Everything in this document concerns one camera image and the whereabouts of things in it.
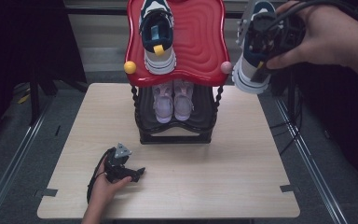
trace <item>red tray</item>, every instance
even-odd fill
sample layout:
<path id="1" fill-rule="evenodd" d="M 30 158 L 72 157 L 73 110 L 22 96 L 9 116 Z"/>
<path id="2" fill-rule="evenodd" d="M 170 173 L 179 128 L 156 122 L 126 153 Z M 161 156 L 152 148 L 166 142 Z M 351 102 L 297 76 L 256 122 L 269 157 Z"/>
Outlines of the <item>red tray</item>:
<path id="1" fill-rule="evenodd" d="M 230 62 L 224 39 L 225 6 L 222 0 L 167 0 L 174 20 L 173 50 L 176 67 L 166 75 L 153 75 L 145 68 L 145 49 L 139 34 L 139 16 L 144 0 L 127 5 L 130 38 L 125 62 L 136 71 L 127 74 L 131 85 L 148 87 L 183 78 L 204 86 L 224 85 L 228 74 L 221 65 Z"/>

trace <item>yellow ball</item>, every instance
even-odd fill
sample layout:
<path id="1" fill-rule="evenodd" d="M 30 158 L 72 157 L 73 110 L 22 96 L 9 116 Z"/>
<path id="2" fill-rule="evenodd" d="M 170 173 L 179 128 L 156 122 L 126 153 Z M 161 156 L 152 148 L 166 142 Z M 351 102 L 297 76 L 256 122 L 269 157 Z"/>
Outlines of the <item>yellow ball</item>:
<path id="1" fill-rule="evenodd" d="M 136 64 L 132 61 L 127 61 L 124 63 L 124 71 L 127 74 L 134 74 L 136 71 Z"/>

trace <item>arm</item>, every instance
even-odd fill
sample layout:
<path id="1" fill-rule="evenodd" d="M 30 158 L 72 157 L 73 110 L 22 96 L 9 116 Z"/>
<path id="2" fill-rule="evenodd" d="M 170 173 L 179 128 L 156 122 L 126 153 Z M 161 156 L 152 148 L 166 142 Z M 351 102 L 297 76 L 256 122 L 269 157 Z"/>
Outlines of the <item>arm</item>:
<path id="1" fill-rule="evenodd" d="M 277 9 L 286 11 L 296 1 Z M 358 74 L 358 21 L 336 7 L 307 7 L 298 12 L 306 24 L 306 34 L 295 49 L 278 55 L 267 62 L 271 69 L 294 63 L 339 64 L 348 66 Z"/>
<path id="2" fill-rule="evenodd" d="M 83 224 L 100 223 L 105 207 L 113 200 L 116 192 L 131 182 L 131 177 L 128 176 L 112 184 L 106 179 L 105 174 L 102 174 L 103 171 L 104 162 L 98 168 L 97 174 L 101 175 L 97 176 L 92 188 L 89 206 L 83 216 Z"/>

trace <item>metal rail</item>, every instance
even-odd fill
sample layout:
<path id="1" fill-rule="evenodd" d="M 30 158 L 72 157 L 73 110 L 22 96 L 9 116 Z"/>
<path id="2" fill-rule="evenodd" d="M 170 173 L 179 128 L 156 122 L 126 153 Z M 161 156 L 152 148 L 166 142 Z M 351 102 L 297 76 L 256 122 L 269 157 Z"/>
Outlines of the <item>metal rail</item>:
<path id="1" fill-rule="evenodd" d="M 301 134 L 298 132 L 297 126 L 290 122 L 286 105 L 284 104 L 283 100 L 277 100 L 276 104 L 281 112 L 284 121 L 287 123 L 287 128 L 295 140 L 298 152 L 300 153 L 301 158 L 307 166 L 307 169 L 310 172 L 310 176 L 312 177 L 316 188 L 318 189 L 322 199 L 324 200 L 324 204 L 327 208 L 327 211 L 330 213 L 331 218 L 333 219 L 334 223 L 348 224 L 349 222 L 345 218 L 344 213 L 342 212 L 336 197 L 334 196 L 331 189 L 327 186 L 327 183 L 325 182 L 318 165 L 313 159 L 310 150 L 308 149 Z"/>
<path id="2" fill-rule="evenodd" d="M 22 139 L 20 146 L 16 151 L 16 154 L 14 155 L 9 166 L 5 170 L 5 173 L 0 179 L 0 207 L 5 197 L 7 196 L 7 193 L 16 177 L 17 172 L 20 170 L 22 162 L 24 161 L 25 156 L 27 155 L 29 148 L 31 147 L 31 144 L 33 143 L 34 138 L 36 137 L 40 129 L 40 126 L 43 123 L 45 115 L 48 109 L 50 108 L 53 99 L 54 97 L 48 98 L 47 104 L 45 105 L 42 113 L 40 114 L 39 118 L 35 121 L 34 125 L 29 127 L 26 135 Z"/>

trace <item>white sneaker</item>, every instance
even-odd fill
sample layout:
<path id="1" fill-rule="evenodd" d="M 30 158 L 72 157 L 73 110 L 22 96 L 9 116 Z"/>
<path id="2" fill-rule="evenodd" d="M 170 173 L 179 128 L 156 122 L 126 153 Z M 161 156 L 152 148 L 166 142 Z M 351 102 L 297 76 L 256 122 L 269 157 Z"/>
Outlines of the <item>white sneaker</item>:
<path id="1" fill-rule="evenodd" d="M 145 66 L 154 75 L 170 73 L 176 66 L 173 15 L 166 0 L 144 0 L 139 32 L 145 48 Z"/>
<path id="2" fill-rule="evenodd" d="M 153 108 L 156 119 L 160 123 L 168 123 L 172 117 L 172 81 L 165 82 L 152 87 L 154 95 Z"/>
<path id="3" fill-rule="evenodd" d="M 269 1 L 260 0 L 255 3 L 253 16 L 261 12 L 275 12 L 275 8 Z M 261 82 L 252 81 L 252 78 L 254 77 L 257 69 L 261 67 L 267 59 L 267 55 L 262 53 L 252 53 L 245 47 L 247 46 L 247 41 L 248 39 L 245 37 L 241 43 L 243 52 L 237 63 L 234 65 L 234 69 L 232 71 L 232 81 L 241 91 L 259 94 L 269 86 L 270 75 L 268 75 Z"/>
<path id="4" fill-rule="evenodd" d="M 173 99 L 175 117 L 178 120 L 185 121 L 190 118 L 191 112 L 194 110 L 193 102 L 191 101 L 194 83 L 176 79 L 173 81 L 173 89 L 175 92 Z"/>

